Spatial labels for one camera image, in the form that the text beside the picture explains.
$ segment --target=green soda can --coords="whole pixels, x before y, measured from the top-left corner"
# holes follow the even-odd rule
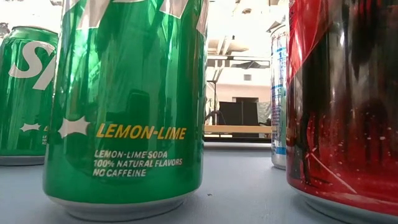
[[[0,46],[0,165],[44,163],[58,34],[18,26]]]
[[[74,217],[145,218],[199,188],[207,9],[63,1],[44,192]]]

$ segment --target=can bottom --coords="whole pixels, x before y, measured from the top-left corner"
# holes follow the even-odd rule
[[[398,217],[356,208],[342,203],[316,197],[294,188],[305,197],[306,203],[316,211],[351,224],[391,224],[398,223]]]
[[[193,192],[165,200],[129,204],[95,204],[71,202],[49,196],[50,200],[65,207],[73,217],[94,222],[125,222],[149,218],[179,207]]]
[[[0,166],[43,165],[44,156],[0,156]]]
[[[286,155],[272,154],[271,161],[274,167],[286,170]]]

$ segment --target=white star graphic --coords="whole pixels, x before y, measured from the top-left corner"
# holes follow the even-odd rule
[[[86,118],[84,116],[77,121],[69,121],[64,118],[62,126],[58,130],[58,132],[61,134],[62,138],[65,138],[66,136],[72,133],[80,133],[87,135],[86,129],[89,124],[90,123],[86,121]]]
[[[20,129],[25,132],[25,131],[29,131],[29,130],[39,130],[40,125],[39,124],[24,124],[23,127],[21,127]]]

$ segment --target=soda can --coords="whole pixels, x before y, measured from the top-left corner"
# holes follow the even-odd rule
[[[201,184],[208,1],[63,1],[44,192],[84,220],[168,212]]]
[[[286,74],[287,27],[271,34],[271,160],[276,168],[286,169]]]
[[[398,223],[398,2],[291,3],[289,184],[346,223]]]
[[[58,34],[17,26],[0,46],[0,165],[44,163]]]

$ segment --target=gray table surface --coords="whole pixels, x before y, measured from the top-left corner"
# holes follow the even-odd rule
[[[42,166],[0,167],[0,224],[80,224],[42,191]],[[271,153],[207,149],[203,183],[178,209],[133,224],[342,224],[308,207]]]

